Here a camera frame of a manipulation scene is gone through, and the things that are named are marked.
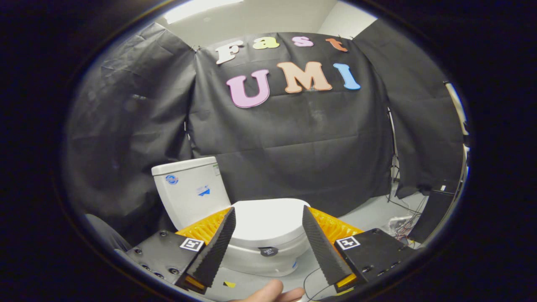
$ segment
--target finger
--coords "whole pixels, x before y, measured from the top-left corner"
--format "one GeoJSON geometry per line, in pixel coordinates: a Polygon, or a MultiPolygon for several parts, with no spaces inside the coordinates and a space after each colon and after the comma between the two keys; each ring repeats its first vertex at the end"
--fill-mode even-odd
{"type": "Polygon", "coordinates": [[[284,290],[284,284],[280,280],[270,280],[262,289],[256,291],[244,302],[274,302],[284,290]]]}
{"type": "Polygon", "coordinates": [[[274,302],[293,302],[293,301],[297,301],[299,300],[300,298],[302,298],[302,296],[304,296],[304,289],[303,288],[296,288],[294,290],[290,290],[288,292],[284,292],[282,294],[280,294],[276,300],[274,302]]]}

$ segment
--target white toilet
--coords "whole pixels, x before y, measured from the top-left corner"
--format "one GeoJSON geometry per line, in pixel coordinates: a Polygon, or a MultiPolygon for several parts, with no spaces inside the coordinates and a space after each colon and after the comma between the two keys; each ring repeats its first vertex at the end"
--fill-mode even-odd
{"type": "MultiPolygon", "coordinates": [[[[151,173],[171,221],[181,230],[231,206],[215,157],[153,167],[151,173]]],[[[308,203],[294,198],[233,204],[236,226],[222,267],[267,277],[293,272],[309,247],[302,227],[308,203]]]]}

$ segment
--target blue sticker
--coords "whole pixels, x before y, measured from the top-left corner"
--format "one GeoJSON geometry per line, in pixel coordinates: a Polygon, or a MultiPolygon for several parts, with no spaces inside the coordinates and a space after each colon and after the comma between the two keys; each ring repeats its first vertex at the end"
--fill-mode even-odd
{"type": "Polygon", "coordinates": [[[197,188],[196,191],[198,192],[198,195],[199,196],[203,196],[205,194],[210,194],[211,193],[211,190],[209,189],[209,186],[206,185],[206,186],[202,186],[200,188],[197,188]]]}
{"type": "Polygon", "coordinates": [[[169,184],[176,184],[179,180],[177,179],[177,177],[175,177],[175,175],[168,175],[166,176],[166,181],[169,184]]]}

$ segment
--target black round sticker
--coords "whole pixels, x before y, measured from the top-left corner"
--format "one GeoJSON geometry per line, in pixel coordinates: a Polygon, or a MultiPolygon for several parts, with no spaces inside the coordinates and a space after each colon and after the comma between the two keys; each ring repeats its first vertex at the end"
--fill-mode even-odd
{"type": "Polygon", "coordinates": [[[272,257],[278,253],[278,249],[273,247],[259,248],[259,250],[261,250],[261,255],[265,257],[272,257]]]}

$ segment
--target black curtain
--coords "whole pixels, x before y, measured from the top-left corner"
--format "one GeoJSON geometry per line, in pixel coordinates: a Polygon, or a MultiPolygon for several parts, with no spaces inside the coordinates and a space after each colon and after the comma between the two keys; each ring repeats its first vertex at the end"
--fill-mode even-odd
{"type": "Polygon", "coordinates": [[[159,199],[153,166],[216,156],[232,203],[300,198],[339,216],[389,190],[392,134],[381,77],[352,40],[310,33],[256,34],[193,50],[160,25],[127,39],[86,75],[67,122],[64,180],[81,213],[109,223],[135,245],[173,229],[159,199]],[[313,47],[298,47],[307,36],[313,47]],[[275,37],[277,48],[253,49],[275,37]],[[326,39],[342,42],[347,52],[326,39]],[[217,65],[215,47],[244,46],[217,65]],[[322,64],[329,91],[289,94],[276,65],[322,64]],[[344,87],[333,64],[350,66],[359,90],[344,87]],[[234,105],[226,81],[268,69],[270,96],[234,105]]]}
{"type": "Polygon", "coordinates": [[[215,155],[231,202],[299,198],[340,216],[389,191],[392,134],[382,80],[349,39],[312,33],[261,33],[202,48],[196,53],[196,85],[188,116],[195,157],[215,155]],[[312,47],[298,47],[305,36],[312,47]],[[273,37],[276,48],[254,49],[253,41],[273,37]],[[347,52],[326,39],[335,38],[347,52]],[[234,59],[217,65],[217,47],[244,42],[234,59]],[[322,64],[328,91],[288,94],[280,62],[304,70],[322,64]],[[347,64],[359,90],[344,87],[334,63],[347,64]],[[233,104],[226,81],[246,76],[248,96],[259,92],[251,73],[268,69],[270,97],[259,106],[233,104]]]}
{"type": "Polygon", "coordinates": [[[459,117],[444,85],[447,76],[404,34],[376,20],[354,39],[388,93],[399,157],[397,196],[458,181],[463,159],[459,117]]]}
{"type": "Polygon", "coordinates": [[[194,50],[152,24],[90,69],[65,128],[64,181],[82,213],[135,245],[173,229],[151,168],[191,158],[184,120],[194,50]]]}

